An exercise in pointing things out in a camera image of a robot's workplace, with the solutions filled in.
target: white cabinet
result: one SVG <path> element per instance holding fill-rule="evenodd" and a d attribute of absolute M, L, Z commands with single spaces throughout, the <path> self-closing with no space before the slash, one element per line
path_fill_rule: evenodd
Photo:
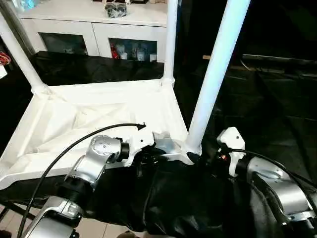
<path fill-rule="evenodd" d="M 54 37 L 54 34 L 56 34 L 56 38 L 66 40 L 70 36 L 74 36 L 73 39 L 78 44 L 80 44 L 80 40 L 83 41 L 81 47 L 85 48 L 88 55 L 100 55 L 91 22 L 42 19 L 21 19 L 21 21 L 35 52 L 46 51 L 48 47 L 52 47 L 48 45 L 47 37 Z"/>
<path fill-rule="evenodd" d="M 49 0 L 20 13 L 19 18 L 35 52 L 111 58 L 111 42 L 115 47 L 124 45 L 128 59 L 136 59 L 138 51 L 145 61 L 164 62 L 166 4 L 131 4 L 128 14 L 118 18 L 109 18 L 104 6 L 91 0 Z"/>
<path fill-rule="evenodd" d="M 112 57 L 110 39 L 126 39 L 133 42 L 153 42 L 156 45 L 155 50 L 148 54 L 157 54 L 158 62 L 164 62 L 166 27 L 93 23 L 93 28 L 100 56 L 102 57 Z"/>

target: white pole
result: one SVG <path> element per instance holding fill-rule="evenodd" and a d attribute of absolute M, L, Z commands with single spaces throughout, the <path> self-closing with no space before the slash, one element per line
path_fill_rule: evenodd
<path fill-rule="evenodd" d="M 10 53 L 14 57 L 15 61 L 19 65 L 20 69 L 24 73 L 26 79 L 29 81 L 32 87 L 32 92 L 45 90 L 47 85 L 44 84 L 39 75 L 36 73 L 35 69 L 31 65 L 29 59 L 22 50 L 19 42 L 8 26 L 5 18 L 0 12 L 0 36 L 2 37 L 4 43 L 10 50 Z"/>
<path fill-rule="evenodd" d="M 228 0 L 205 79 L 199 94 L 185 146 L 200 153 L 201 142 L 228 68 L 250 0 Z"/>
<path fill-rule="evenodd" d="M 178 0 L 169 0 L 167 6 L 167 33 L 166 33 L 166 51 L 163 80 L 168 79 L 174 83 L 174 58 L 175 58 L 175 41 L 177 26 L 177 8 Z"/>

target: tile floor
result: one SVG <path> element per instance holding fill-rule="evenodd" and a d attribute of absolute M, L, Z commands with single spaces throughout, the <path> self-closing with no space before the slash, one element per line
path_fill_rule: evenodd
<path fill-rule="evenodd" d="M 36 215 L 39 209 L 32 208 L 31 213 Z M 16 238 L 17 230 L 20 225 L 22 216 L 13 211 L 9 211 L 4 219 L 0 222 L 0 230 L 6 230 L 12 233 L 12 238 Z M 82 219 L 79 226 L 76 228 L 80 234 L 80 238 L 116 238 L 121 233 L 126 232 L 128 229 L 123 226 L 102 223 L 92 219 Z M 138 237 L 143 238 L 144 233 L 135 233 Z"/>

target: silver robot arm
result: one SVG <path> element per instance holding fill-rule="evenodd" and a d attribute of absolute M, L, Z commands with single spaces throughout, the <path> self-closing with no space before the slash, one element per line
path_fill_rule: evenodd
<path fill-rule="evenodd" d="M 235 127 L 224 130 L 217 141 L 221 145 L 218 158 L 227 164 L 229 175 L 246 178 L 265 195 L 286 237 L 316 237 L 316 214 L 312 209 L 315 202 L 308 201 L 303 186 L 283 165 L 263 156 L 246 158 L 245 142 Z"/>
<path fill-rule="evenodd" d="M 129 140 L 95 136 L 83 155 L 65 177 L 58 196 L 51 196 L 27 227 L 23 238 L 78 238 L 84 209 L 107 169 L 128 167 L 142 148 L 153 145 L 154 136 L 146 127 Z"/>

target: cabinet top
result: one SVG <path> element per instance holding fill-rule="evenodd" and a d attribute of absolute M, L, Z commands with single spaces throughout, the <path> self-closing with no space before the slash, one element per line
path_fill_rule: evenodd
<path fill-rule="evenodd" d="M 44 0 L 19 17 L 166 27 L 167 4 L 131 4 L 128 5 L 128 14 L 119 18 L 109 18 L 104 6 L 102 2 L 91 0 Z"/>

